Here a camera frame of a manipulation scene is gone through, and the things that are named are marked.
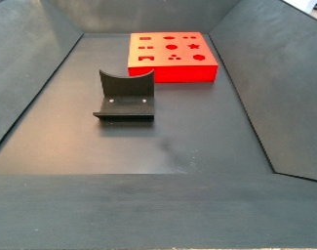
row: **red block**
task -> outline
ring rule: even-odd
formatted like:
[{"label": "red block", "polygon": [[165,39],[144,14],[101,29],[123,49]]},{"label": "red block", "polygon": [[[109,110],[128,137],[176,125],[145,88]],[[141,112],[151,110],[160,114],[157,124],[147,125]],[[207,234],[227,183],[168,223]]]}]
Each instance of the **red block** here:
[{"label": "red block", "polygon": [[214,82],[218,63],[199,32],[132,33],[129,76],[155,71],[155,82]]}]

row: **black bracket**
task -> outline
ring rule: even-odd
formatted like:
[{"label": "black bracket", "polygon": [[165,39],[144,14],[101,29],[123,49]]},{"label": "black bracket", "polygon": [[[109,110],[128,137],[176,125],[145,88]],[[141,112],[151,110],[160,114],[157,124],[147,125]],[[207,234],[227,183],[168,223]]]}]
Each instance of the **black bracket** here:
[{"label": "black bracket", "polygon": [[153,70],[136,77],[116,77],[99,70],[103,101],[92,115],[103,120],[153,119]]}]

